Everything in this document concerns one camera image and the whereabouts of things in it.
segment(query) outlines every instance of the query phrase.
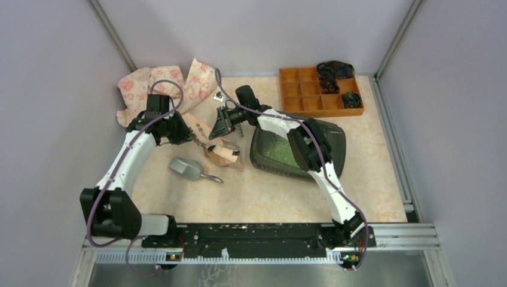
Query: fabric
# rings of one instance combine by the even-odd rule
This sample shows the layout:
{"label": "fabric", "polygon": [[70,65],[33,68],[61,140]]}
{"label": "fabric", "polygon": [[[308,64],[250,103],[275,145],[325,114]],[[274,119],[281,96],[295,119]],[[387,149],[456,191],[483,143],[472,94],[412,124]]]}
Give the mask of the fabric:
{"label": "fabric", "polygon": [[[213,92],[217,83],[215,70],[208,65],[194,59],[187,81],[178,66],[163,66],[157,68],[141,68],[127,75],[118,83],[123,101],[127,108],[117,111],[118,123],[127,127],[137,115],[144,111],[148,100],[148,93],[154,82],[159,80],[171,80],[183,88],[184,101],[178,111],[181,114],[188,112],[197,106],[202,100]],[[180,98],[178,88],[170,83],[159,83],[154,87],[154,93],[164,94],[174,99]]]}

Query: gray scoop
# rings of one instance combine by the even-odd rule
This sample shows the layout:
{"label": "gray scoop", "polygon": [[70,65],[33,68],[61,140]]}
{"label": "gray scoop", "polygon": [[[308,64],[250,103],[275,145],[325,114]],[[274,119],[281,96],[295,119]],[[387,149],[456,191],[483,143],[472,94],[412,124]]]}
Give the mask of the gray scoop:
{"label": "gray scoop", "polygon": [[217,178],[216,176],[205,175],[203,173],[203,166],[195,160],[175,157],[169,164],[169,168],[191,181],[196,181],[199,178],[206,178],[211,181],[220,182],[221,184],[224,183],[222,179]]}

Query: wall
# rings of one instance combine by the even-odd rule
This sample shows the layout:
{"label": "wall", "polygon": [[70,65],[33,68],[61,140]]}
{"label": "wall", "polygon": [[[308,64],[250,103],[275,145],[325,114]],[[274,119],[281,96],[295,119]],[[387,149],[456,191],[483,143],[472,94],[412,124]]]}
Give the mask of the wall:
{"label": "wall", "polygon": [[507,2],[427,1],[382,79],[457,286],[505,286]]}
{"label": "wall", "polygon": [[122,143],[128,74],[83,0],[0,4],[0,286],[68,286],[85,224],[79,194]]}
{"label": "wall", "polygon": [[332,59],[375,72],[412,0],[101,3],[138,67],[185,72],[197,57],[227,75],[273,75]]}

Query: wooden organizer box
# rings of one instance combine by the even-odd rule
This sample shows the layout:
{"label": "wooden organizer box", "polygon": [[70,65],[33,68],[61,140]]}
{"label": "wooden organizer box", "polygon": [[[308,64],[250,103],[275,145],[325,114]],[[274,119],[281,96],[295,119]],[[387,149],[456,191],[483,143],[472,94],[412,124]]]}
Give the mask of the wooden organizer box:
{"label": "wooden organizer box", "polygon": [[341,100],[341,96],[348,91],[361,96],[356,78],[336,80],[336,83],[340,88],[339,94],[324,94],[320,89],[316,68],[280,69],[283,111],[312,118],[362,115],[363,103],[360,108],[346,109]]}

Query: beige table surface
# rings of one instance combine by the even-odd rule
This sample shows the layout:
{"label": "beige table surface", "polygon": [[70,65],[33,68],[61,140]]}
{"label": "beige table surface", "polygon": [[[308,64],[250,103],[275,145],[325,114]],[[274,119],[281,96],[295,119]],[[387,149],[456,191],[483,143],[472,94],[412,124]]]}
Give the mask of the beige table surface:
{"label": "beige table surface", "polygon": [[[320,118],[338,124],[346,134],[347,155],[340,182],[368,221],[405,222],[368,77],[357,77],[357,81],[365,105],[363,115]],[[225,90],[234,97],[234,90],[245,84],[252,87],[261,103],[280,108],[278,77],[223,79]],[[210,96],[190,113],[212,127],[219,105]],[[331,222],[329,207],[317,184],[273,175],[251,165],[254,127],[242,127],[245,137],[236,143],[242,149],[243,172],[214,166],[193,142],[158,146],[134,187],[133,200],[139,210],[171,214],[177,222]],[[167,168],[176,156],[199,161],[206,173],[219,176],[225,183],[180,178]]]}

